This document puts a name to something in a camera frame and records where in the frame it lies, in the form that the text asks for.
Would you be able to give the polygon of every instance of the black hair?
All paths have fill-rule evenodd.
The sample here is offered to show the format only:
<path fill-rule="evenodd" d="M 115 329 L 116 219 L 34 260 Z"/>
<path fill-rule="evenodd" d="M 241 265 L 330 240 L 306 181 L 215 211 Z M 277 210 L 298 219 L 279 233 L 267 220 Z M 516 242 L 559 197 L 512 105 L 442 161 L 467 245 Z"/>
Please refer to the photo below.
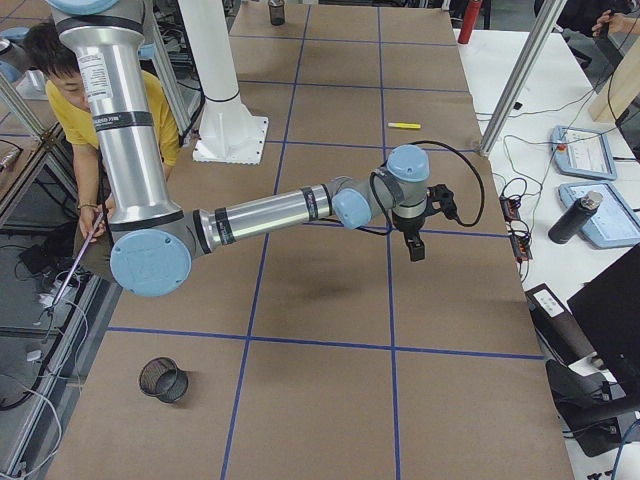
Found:
<path fill-rule="evenodd" d="M 76 55 L 62 44 L 51 20 L 31 27 L 22 46 L 33 65 L 45 75 L 65 77 L 80 72 Z"/>

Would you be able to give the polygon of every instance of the black can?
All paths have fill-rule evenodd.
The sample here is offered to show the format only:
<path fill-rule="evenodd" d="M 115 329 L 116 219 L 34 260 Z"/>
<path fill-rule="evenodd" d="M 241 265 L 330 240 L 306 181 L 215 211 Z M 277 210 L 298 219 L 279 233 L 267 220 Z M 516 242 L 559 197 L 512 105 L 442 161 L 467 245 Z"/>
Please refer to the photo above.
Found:
<path fill-rule="evenodd" d="M 549 229 L 549 238 L 555 243 L 567 243 L 595 215 L 601 203 L 602 195 L 598 192 L 578 198 Z"/>
<path fill-rule="evenodd" d="M 284 0 L 269 0 L 269 20 L 271 25 L 284 23 Z"/>

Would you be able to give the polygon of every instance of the red cylinder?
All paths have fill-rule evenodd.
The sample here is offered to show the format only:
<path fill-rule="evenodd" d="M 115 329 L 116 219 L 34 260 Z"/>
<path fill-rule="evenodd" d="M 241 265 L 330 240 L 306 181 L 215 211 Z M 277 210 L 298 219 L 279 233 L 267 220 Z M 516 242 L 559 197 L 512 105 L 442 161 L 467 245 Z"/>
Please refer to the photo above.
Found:
<path fill-rule="evenodd" d="M 482 0 L 469 0 L 467 10 L 464 12 L 464 20 L 462 21 L 460 35 L 458 35 L 458 43 L 463 45 L 469 43 L 469 38 L 471 37 L 473 27 L 476 25 L 476 20 L 478 19 L 481 6 Z"/>

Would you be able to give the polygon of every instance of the white label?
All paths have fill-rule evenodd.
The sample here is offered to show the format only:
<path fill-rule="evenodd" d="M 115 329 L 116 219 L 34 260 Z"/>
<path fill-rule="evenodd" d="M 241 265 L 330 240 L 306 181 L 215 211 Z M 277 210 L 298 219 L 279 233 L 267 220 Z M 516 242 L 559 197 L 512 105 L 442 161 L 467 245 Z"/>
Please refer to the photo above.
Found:
<path fill-rule="evenodd" d="M 564 312 L 564 308 L 556 302 L 548 290 L 541 290 L 533 294 L 540 306 L 549 314 L 550 317 L 556 317 Z"/>
<path fill-rule="evenodd" d="M 102 53 L 94 53 L 78 58 L 78 66 L 84 82 L 87 100 L 94 102 L 113 97 L 107 66 Z"/>

